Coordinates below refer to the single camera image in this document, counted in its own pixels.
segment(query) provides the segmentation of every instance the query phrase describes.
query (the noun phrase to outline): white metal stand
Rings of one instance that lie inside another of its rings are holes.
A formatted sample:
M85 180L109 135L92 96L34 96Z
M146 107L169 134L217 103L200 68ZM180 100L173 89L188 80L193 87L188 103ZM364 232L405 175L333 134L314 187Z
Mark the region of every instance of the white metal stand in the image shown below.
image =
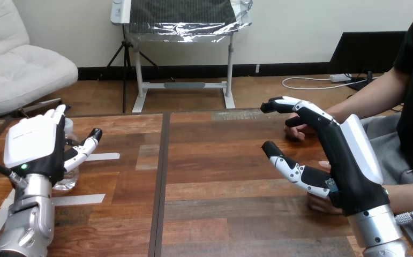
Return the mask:
M138 96L132 109L132 112L141 112L143 109L143 105L145 104L146 93L148 89L158 88L158 89L165 89L165 88L178 88L178 89L186 89L186 88L198 88L198 89L219 89L222 88L223 90L223 97L225 100L225 106L227 109L235 108L235 101L233 100L233 94L231 93L231 78L232 78L232 71L233 71L233 34L230 35L230 44L228 45L228 64L227 64L227 81L222 83L203 83L203 82L169 82L169 83L143 83L142 75L141 75L141 63L140 63L140 55L139 55L139 46L135 46L134 50L134 57L135 57L135 66L136 66L136 73L137 73L137 85L138 85Z

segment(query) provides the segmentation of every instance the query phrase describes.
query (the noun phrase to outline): silver robotic arm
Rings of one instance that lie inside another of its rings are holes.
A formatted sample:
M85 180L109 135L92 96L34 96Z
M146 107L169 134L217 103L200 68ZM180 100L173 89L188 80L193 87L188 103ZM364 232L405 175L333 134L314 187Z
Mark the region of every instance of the silver robotic arm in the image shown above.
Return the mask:
M329 197L336 208L341 208L358 245L365 248L365 257L405 257L407 246L389 207L388 193L381 186L380 166L357 116L339 124L316 105L286 96L263 103L261 111L296 112L299 117L288 119L286 125L307 124L315 129L331 172L299 165L268 141L262 148L271 164L296 186Z
M47 256L55 225L52 187L88 158L101 139L102 130L95 128L64 152L65 108L60 105L45 115L22 119L7 133L6 167L0 165L0 173L9 178L16 193L0 235L0 256Z

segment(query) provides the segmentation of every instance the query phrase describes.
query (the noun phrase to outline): white armchair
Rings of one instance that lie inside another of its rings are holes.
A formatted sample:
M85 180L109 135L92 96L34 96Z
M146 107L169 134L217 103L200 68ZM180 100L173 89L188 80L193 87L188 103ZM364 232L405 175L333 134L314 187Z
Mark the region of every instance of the white armchair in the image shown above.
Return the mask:
M29 45L14 3L0 0L0 116L70 86L77 78L70 60Z

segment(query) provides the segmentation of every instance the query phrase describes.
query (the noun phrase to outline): black baseboard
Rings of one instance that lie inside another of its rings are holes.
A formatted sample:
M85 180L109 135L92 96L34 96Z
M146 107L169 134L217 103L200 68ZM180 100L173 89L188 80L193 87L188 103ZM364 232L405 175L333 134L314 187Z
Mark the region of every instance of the black baseboard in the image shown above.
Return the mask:
M269 77L288 75L326 74L329 63L281 63L260 64L260 70L255 73L255 64L233 65L233 77ZM80 67L79 80L96 80L102 75L104 80L122 80L123 67ZM141 73L144 80L167 78L225 78L226 65L196 65L196 66L142 66ZM136 80L135 67L126 74L128 80Z

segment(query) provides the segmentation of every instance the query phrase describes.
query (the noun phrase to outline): tripod stand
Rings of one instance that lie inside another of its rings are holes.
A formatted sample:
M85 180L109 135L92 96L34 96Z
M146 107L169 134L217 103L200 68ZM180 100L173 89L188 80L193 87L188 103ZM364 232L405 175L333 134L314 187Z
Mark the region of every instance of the tripod stand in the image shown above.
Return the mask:
M118 48L118 51L116 51L115 55L113 55L113 58L110 60L110 62L107 65L106 70L108 71L110 68L111 63L115 60L116 56L118 56L119 52L121 52L121 50L124 48L124 66L123 66L123 113L126 112L126 73L128 71L130 71L132 65L131 65L131 57L129 55L129 47L130 48L134 48L134 45L127 40L126 37L126 31L124 28L124 24L121 25L121 28L123 29L123 38L124 40L121 41L121 46ZM154 67L157 68L157 70L159 70L159 66L157 64L155 64L151 59L149 59L145 54L143 54L142 52L139 51L139 54L146 59L149 63L151 63ZM103 79L103 74L101 74L99 76L99 78L97 79L98 81Z

